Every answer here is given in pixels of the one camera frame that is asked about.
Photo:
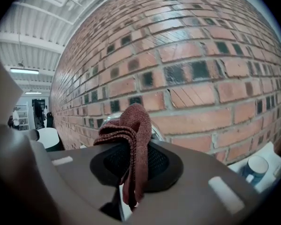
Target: dark brick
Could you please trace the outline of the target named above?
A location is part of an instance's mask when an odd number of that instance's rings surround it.
[[[98,73],[98,69],[99,69],[98,65],[95,65],[93,68],[93,75]]]
[[[230,54],[228,47],[224,42],[216,42],[215,44],[216,44],[217,48],[219,49],[220,53]]]
[[[142,104],[141,97],[131,97],[131,98],[129,99],[129,105],[131,105],[131,104],[133,104],[133,103]]]
[[[103,119],[102,119],[102,118],[97,119],[97,125],[98,125],[98,128],[100,128],[100,127],[101,127],[102,123],[103,123]]]
[[[253,71],[252,63],[250,61],[248,61],[247,64],[248,64],[248,68],[249,68],[250,74],[253,75],[254,71]]]
[[[152,17],[150,17],[152,22],[156,23],[156,22],[160,22],[164,20],[164,17],[160,14],[154,15]]]
[[[111,70],[111,78],[115,78],[118,76],[118,67],[115,67]]]
[[[103,99],[106,99],[106,87],[102,87],[102,94],[103,94]]]
[[[234,50],[237,53],[237,55],[243,55],[244,54],[242,49],[240,48],[240,46],[238,44],[233,43],[232,46],[234,47]]]
[[[262,64],[262,67],[263,67],[264,73],[265,73],[266,75],[268,75],[267,66],[266,66],[265,64]]]
[[[153,86],[153,74],[152,72],[147,72],[142,75],[142,83],[144,86]]]
[[[269,139],[270,135],[271,135],[271,130],[269,130],[269,131],[267,132],[267,134],[266,134],[266,139]]]
[[[89,103],[89,94],[84,95],[84,103],[85,104]]]
[[[217,22],[224,28],[229,28],[229,26],[226,24],[226,22],[222,19],[218,19]]]
[[[201,26],[202,25],[200,20],[196,17],[189,17],[189,18],[187,18],[187,20],[190,22],[190,24],[192,26]]]
[[[258,145],[261,144],[263,142],[263,135],[259,137],[258,139]]]
[[[248,39],[250,40],[250,43],[251,43],[251,44],[255,45],[253,39],[252,39],[250,36],[248,36]]]
[[[279,90],[280,89],[280,85],[278,83],[278,80],[276,80],[276,86],[277,86],[277,89]]]
[[[83,115],[87,115],[88,114],[88,111],[87,111],[87,109],[86,109],[86,106],[84,106],[83,108],[82,108],[82,113],[83,113]]]
[[[120,30],[121,30],[121,25],[117,26],[117,27],[113,30],[113,32],[118,32],[118,31],[120,31]]]
[[[275,107],[275,98],[273,95],[271,96],[271,101],[272,101],[272,107]]]
[[[89,126],[94,128],[94,119],[93,118],[89,119]]]
[[[111,44],[107,47],[107,54],[111,53],[112,51],[114,51],[114,44]]]
[[[204,21],[209,25],[216,25],[215,22],[211,18],[204,18]]]
[[[202,7],[199,4],[193,4],[193,8],[202,9]]]
[[[168,85],[181,84],[185,81],[183,70],[178,65],[164,68],[164,73]]]
[[[98,101],[98,92],[96,91],[92,91],[92,103]]]
[[[261,114],[262,113],[262,100],[259,100],[257,102],[257,114]]]
[[[129,71],[136,70],[136,69],[139,68],[139,66],[140,66],[140,63],[139,63],[139,59],[138,58],[133,59],[133,60],[128,62],[128,70]]]
[[[191,74],[193,79],[210,77],[205,61],[192,62]]]
[[[273,75],[273,74],[274,74],[271,65],[268,65],[268,72],[269,72],[270,75]]]
[[[121,45],[124,46],[131,42],[131,35],[125,36],[121,39]]]
[[[241,36],[242,36],[242,39],[243,39],[243,41],[245,42],[245,43],[249,43],[249,40],[247,39],[247,37],[245,36],[245,34],[241,34]]]
[[[247,49],[249,55],[250,55],[251,57],[253,57],[252,49],[251,49],[250,47],[246,47],[246,49]]]
[[[247,91],[247,95],[248,96],[252,96],[253,95],[253,86],[251,82],[245,82],[245,89]]]
[[[129,25],[129,24],[132,24],[133,23],[133,20],[132,19],[129,19],[128,21],[126,21],[124,23],[125,26]]]
[[[271,98],[266,97],[266,110],[270,110],[270,109],[271,109]]]
[[[111,101],[111,112],[116,113],[120,111],[120,102],[118,100]]]
[[[258,75],[262,75],[262,71],[261,71],[261,69],[260,69],[259,63],[254,62],[254,66],[255,66],[255,68],[256,68],[257,74],[258,74]]]
[[[224,74],[223,74],[223,72],[222,72],[222,69],[221,69],[220,64],[217,62],[217,60],[214,60],[214,62],[215,62],[215,65],[216,65],[217,70],[219,71],[220,77],[223,77]]]

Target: ceiling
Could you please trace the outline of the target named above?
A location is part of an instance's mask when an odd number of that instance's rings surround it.
[[[81,23],[107,0],[15,0],[0,22],[0,61],[26,91],[49,96],[52,79],[68,41]]]

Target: brown cloth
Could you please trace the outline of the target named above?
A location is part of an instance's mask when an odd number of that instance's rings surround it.
[[[94,142],[94,145],[100,145],[123,139],[128,141],[130,166],[120,184],[124,183],[123,201],[131,209],[142,199],[143,189],[148,180],[148,143],[151,132],[149,114],[142,105],[132,104],[118,119],[110,120],[102,126],[99,137]]]

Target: red brick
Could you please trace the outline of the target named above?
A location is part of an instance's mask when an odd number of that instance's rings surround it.
[[[153,0],[153,1],[145,2],[145,3],[142,4],[142,6],[146,7],[148,5],[152,5],[154,3],[161,3],[161,2],[164,2],[164,0]]]
[[[225,160],[225,157],[226,157],[226,153],[227,153],[227,151],[225,150],[225,151],[219,151],[213,155],[217,160],[219,160],[220,162],[223,163]]]
[[[250,48],[252,50],[254,58],[260,59],[260,60],[264,60],[265,59],[261,49],[259,49],[257,47],[253,47],[253,46],[251,46]]]
[[[175,20],[158,22],[153,25],[150,25],[149,30],[153,34],[156,32],[161,32],[166,29],[178,28],[178,27],[183,27],[183,24],[179,20],[175,19]]]
[[[255,102],[242,103],[235,106],[234,122],[247,121],[255,116]]]
[[[251,81],[251,85],[252,85],[252,88],[253,88],[252,96],[260,95],[261,94],[261,88],[260,88],[259,81],[256,80],[256,79],[253,79]]]
[[[240,32],[251,33],[247,26],[234,22],[234,25]]]
[[[247,77],[250,72],[246,61],[241,58],[224,59],[228,77]]]
[[[142,102],[147,112],[165,109],[163,92],[144,94],[142,96]]]
[[[192,12],[198,17],[219,17],[215,12],[208,10],[193,10]]]
[[[246,98],[247,92],[244,82],[222,82],[218,85],[221,103]]]
[[[211,146],[211,135],[192,138],[172,138],[172,143],[184,148],[208,152]]]
[[[269,93],[273,91],[272,81],[270,78],[263,78],[261,82],[264,93]]]
[[[163,13],[163,12],[169,12],[169,11],[171,11],[171,8],[161,7],[161,8],[149,10],[149,11],[145,12],[145,15],[148,17],[148,16],[151,16],[151,15],[155,15],[155,14],[159,14],[159,13]]]
[[[151,119],[163,134],[196,133],[231,125],[231,111],[224,108],[203,113],[151,117]]]
[[[118,39],[118,38],[120,38],[120,37],[122,37],[122,36],[124,36],[124,35],[126,35],[126,34],[128,34],[128,33],[130,33],[130,30],[129,30],[129,28],[127,28],[127,27],[125,27],[125,28],[123,28],[122,30],[120,30],[120,31],[118,31],[118,32],[116,32],[116,33],[113,33],[110,37],[109,37],[109,43],[112,43],[113,41],[115,41],[116,39]]]
[[[121,81],[113,82],[109,86],[109,97],[115,97],[121,94],[127,94],[136,91],[133,77]]]
[[[235,40],[235,37],[229,29],[221,27],[209,27],[207,29],[213,38]]]
[[[160,48],[158,51],[163,62],[201,56],[199,48],[192,43],[176,44]]]
[[[104,114],[111,114],[111,104],[110,102],[103,103]]]
[[[101,104],[96,103],[96,104],[90,104],[88,105],[88,115],[89,116],[96,116],[96,115],[101,115]]]
[[[261,130],[261,127],[262,118],[251,122],[248,125],[242,125],[241,127],[234,128],[233,130],[219,134],[217,139],[217,147],[225,147],[247,139],[250,136],[258,133]]]
[[[202,18],[196,18],[199,20],[199,22],[202,24],[202,25],[206,25],[205,24],[205,21],[202,19]],[[186,17],[186,18],[182,18],[182,21],[187,25],[187,26],[196,26],[193,24],[193,18],[191,17]]]
[[[263,117],[263,128],[266,128],[268,125],[272,124],[274,113],[270,112]]]
[[[91,90],[98,86],[98,76],[95,76],[85,83],[85,90]]]
[[[146,36],[146,32],[144,29],[139,29],[137,31],[134,31],[131,33],[131,39],[132,41],[135,41],[137,39],[143,38]]]
[[[241,155],[247,154],[250,151],[250,148],[251,140],[237,147],[230,148],[227,156],[227,161],[234,160]]]
[[[137,41],[132,45],[136,51],[136,53],[141,53],[145,50],[152,49],[157,46],[155,43],[155,39],[153,37],[148,37],[142,39],[141,41]]]
[[[106,58],[106,61],[104,63],[105,67],[108,68],[111,65],[113,65],[125,58],[130,57],[131,55],[132,55],[132,53],[131,53],[130,47],[128,47],[128,46],[123,47]]]
[[[175,108],[214,104],[213,85],[189,85],[170,90],[172,104]]]

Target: cup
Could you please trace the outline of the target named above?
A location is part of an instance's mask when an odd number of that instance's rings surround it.
[[[256,186],[268,170],[268,163],[263,157],[250,157],[243,167],[242,176],[253,186]]]

